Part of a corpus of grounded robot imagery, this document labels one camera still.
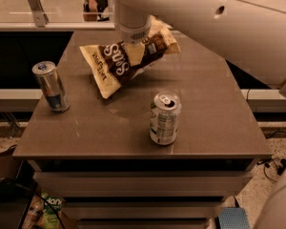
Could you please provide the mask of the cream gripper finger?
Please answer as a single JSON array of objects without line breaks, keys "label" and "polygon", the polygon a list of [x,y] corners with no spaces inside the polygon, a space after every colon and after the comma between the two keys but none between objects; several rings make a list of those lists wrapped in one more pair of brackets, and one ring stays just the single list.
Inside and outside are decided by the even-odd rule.
[{"label": "cream gripper finger", "polygon": [[129,58],[129,62],[132,66],[141,63],[145,51],[145,46],[142,42],[139,43],[127,43],[126,44],[126,54]]}]

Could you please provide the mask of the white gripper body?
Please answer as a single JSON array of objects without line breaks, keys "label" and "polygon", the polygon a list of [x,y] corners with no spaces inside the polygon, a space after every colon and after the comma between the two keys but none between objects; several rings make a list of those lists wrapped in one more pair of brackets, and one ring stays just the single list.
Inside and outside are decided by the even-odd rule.
[{"label": "white gripper body", "polygon": [[113,16],[116,29],[124,42],[136,44],[145,39],[152,25],[152,17],[147,13],[113,1]]}]

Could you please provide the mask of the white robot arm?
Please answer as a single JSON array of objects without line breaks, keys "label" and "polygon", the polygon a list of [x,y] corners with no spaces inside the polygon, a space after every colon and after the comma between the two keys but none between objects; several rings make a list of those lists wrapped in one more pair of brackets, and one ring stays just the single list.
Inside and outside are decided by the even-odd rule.
[{"label": "white robot arm", "polygon": [[113,0],[131,41],[153,15],[286,97],[286,0]]}]

